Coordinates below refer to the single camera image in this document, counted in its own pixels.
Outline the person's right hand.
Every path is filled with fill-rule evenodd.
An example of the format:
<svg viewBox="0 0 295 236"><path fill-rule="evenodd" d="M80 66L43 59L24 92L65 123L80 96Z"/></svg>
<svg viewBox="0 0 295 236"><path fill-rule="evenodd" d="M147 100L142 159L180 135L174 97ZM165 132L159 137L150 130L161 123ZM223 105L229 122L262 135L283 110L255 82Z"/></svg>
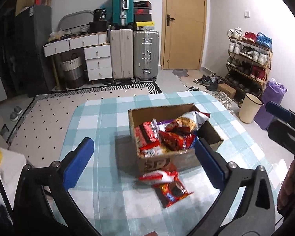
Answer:
<svg viewBox="0 0 295 236"><path fill-rule="evenodd" d="M290 164L288 173L278 194L277 210L280 215L288 216L295 202L295 160Z"/></svg>

